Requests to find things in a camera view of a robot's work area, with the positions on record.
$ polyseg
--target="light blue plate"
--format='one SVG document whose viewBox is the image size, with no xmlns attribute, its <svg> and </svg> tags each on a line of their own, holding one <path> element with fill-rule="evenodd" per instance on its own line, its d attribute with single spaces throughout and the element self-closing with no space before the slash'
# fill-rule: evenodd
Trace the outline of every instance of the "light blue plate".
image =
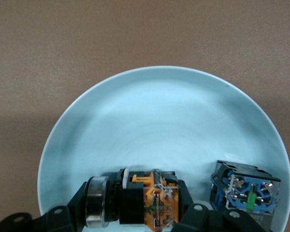
<svg viewBox="0 0 290 232">
<path fill-rule="evenodd" d="M 244 92 L 198 70 L 156 66 L 108 78 L 60 117 L 43 150 L 38 176 L 41 214 L 67 204 L 93 175 L 176 171 L 195 200 L 209 200 L 217 160 L 258 166 L 281 179 L 273 232 L 290 212 L 290 163 L 265 112 Z M 85 232 L 143 232 L 123 227 Z"/>
</svg>

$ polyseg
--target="metal screw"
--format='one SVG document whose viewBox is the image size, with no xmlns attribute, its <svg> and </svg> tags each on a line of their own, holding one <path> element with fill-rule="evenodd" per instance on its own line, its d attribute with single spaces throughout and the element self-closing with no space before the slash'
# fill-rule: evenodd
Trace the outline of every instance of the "metal screw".
<svg viewBox="0 0 290 232">
<path fill-rule="evenodd" d="M 237 213 L 236 211 L 231 211 L 229 212 L 229 215 L 233 218 L 239 218 L 240 217 L 240 214 Z"/>
<path fill-rule="evenodd" d="M 194 210 L 196 210 L 196 211 L 202 211 L 203 208 L 202 208 L 202 206 L 200 206 L 199 204 L 196 204 L 196 205 L 194 206 Z"/>
</svg>

